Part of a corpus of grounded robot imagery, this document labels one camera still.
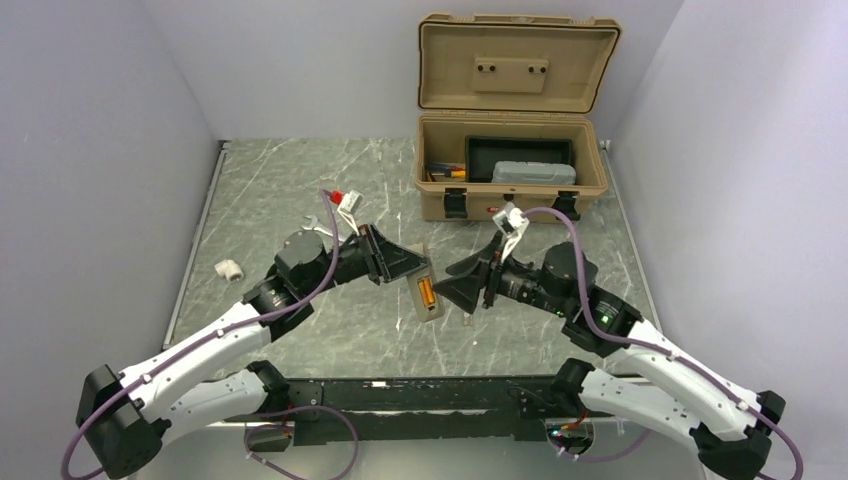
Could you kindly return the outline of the beige remote control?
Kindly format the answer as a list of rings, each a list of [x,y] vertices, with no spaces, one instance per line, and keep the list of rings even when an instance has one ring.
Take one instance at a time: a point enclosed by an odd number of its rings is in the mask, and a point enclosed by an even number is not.
[[[435,270],[430,259],[429,249],[425,243],[410,246],[410,249],[425,258],[425,265],[406,276],[416,318],[426,323],[444,315],[444,306],[440,297],[433,290]]]

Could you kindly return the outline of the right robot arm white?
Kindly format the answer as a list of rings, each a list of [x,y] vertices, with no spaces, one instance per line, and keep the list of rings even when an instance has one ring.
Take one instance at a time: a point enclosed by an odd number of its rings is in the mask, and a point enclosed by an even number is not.
[[[542,398],[552,411],[614,414],[678,441],[725,479],[764,476],[785,400],[773,391],[742,388],[679,350],[636,308],[595,285],[596,265],[573,243],[550,247],[535,266],[507,255],[497,233],[446,272],[433,290],[464,312],[505,297],[551,313],[564,319],[562,332],[573,345],[628,366],[649,382],[629,384],[569,358]]]

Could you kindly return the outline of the white PVC elbow fitting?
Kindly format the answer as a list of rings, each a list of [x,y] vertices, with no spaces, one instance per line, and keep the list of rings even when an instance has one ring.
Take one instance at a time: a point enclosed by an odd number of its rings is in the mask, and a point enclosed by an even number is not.
[[[232,259],[225,259],[214,265],[216,274],[228,282],[238,282],[244,277],[241,266]]]

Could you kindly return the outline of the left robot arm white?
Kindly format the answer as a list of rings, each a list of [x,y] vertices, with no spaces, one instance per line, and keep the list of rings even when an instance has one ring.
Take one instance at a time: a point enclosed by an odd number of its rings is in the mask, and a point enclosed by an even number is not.
[[[275,419],[289,404],[289,385],[270,362],[255,361],[224,380],[211,375],[297,328],[313,314],[317,295],[360,278],[376,285],[412,278],[429,265],[424,245],[398,245],[371,224],[331,248],[314,231],[293,233],[266,277],[218,319],[139,364],[92,370],[71,444],[85,440],[100,472],[122,479],[210,423],[242,415]]]

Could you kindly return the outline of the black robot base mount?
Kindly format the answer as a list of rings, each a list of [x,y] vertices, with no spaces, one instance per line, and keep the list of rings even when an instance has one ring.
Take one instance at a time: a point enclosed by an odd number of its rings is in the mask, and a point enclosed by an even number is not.
[[[552,391],[551,375],[291,379],[288,407],[241,414],[283,420],[297,446],[362,441],[509,438],[543,441],[547,430],[586,425],[592,414]]]

